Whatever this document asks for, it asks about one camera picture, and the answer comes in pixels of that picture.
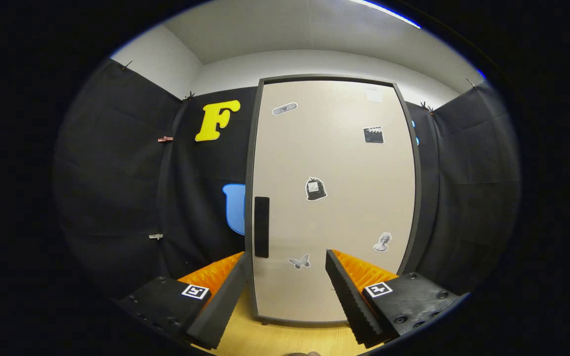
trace white door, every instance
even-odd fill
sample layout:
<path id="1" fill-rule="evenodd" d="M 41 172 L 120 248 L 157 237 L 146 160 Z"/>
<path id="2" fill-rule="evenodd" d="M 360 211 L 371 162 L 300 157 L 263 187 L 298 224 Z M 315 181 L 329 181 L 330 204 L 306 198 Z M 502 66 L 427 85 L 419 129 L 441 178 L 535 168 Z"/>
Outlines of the white door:
<path id="1" fill-rule="evenodd" d="M 251 199 L 269 198 L 267 246 L 256 246 L 255 227 L 264 222 L 254 219 L 254 203 L 250 216 L 254 251 L 269 252 L 267 258 L 253 253 L 259 316 L 346 320 L 325 271 L 328 248 L 398 272 L 416 196 L 411 140 L 392 86 L 263 86 Z M 307 254 L 308 267 L 301 261 Z"/>

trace wooden floor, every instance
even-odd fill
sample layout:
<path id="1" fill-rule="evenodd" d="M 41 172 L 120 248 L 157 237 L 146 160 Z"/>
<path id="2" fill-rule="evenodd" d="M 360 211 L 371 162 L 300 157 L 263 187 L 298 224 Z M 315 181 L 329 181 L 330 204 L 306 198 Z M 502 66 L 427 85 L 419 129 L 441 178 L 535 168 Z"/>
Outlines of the wooden floor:
<path id="1" fill-rule="evenodd" d="M 218 356 L 284 356 L 311 351 L 321 356 L 355 356 L 367 349 L 355 342 L 355 336 L 346 324 L 331 327 L 301 327 L 282 323 L 262 325 L 252 318 L 249 293 L 245 289 L 219 346 L 216 350 L 205 351 Z"/>

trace hook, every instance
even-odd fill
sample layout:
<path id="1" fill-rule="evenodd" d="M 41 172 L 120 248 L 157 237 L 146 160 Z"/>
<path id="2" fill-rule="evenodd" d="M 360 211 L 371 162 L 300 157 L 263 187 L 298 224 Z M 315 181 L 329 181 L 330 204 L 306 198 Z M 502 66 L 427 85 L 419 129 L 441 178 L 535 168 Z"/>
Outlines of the hook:
<path id="1" fill-rule="evenodd" d="M 124 67 L 122 67 L 121 70 L 125 70 L 125 68 L 127 68 L 127 67 L 129 66 L 129 64 L 131 64 L 131 62 L 127 63 L 127 65 L 125 65 Z"/>

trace door handle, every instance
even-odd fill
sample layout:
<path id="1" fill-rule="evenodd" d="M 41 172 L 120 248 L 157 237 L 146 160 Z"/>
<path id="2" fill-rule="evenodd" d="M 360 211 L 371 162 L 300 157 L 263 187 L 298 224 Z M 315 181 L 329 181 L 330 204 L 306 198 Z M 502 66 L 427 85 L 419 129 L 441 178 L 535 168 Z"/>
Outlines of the door handle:
<path id="1" fill-rule="evenodd" d="M 268 258 L 270 256 L 270 198 L 254 197 L 254 255 Z"/>

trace paper note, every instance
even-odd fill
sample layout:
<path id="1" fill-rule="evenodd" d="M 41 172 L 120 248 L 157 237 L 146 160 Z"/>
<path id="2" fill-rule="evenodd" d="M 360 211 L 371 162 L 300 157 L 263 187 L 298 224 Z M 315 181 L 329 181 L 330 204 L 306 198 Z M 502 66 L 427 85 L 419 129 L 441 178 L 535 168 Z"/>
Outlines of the paper note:
<path id="1" fill-rule="evenodd" d="M 369 101 L 373 101 L 375 103 L 381 103 L 382 91 L 377 90 L 376 88 L 368 88 L 366 90 L 366 97 Z"/>

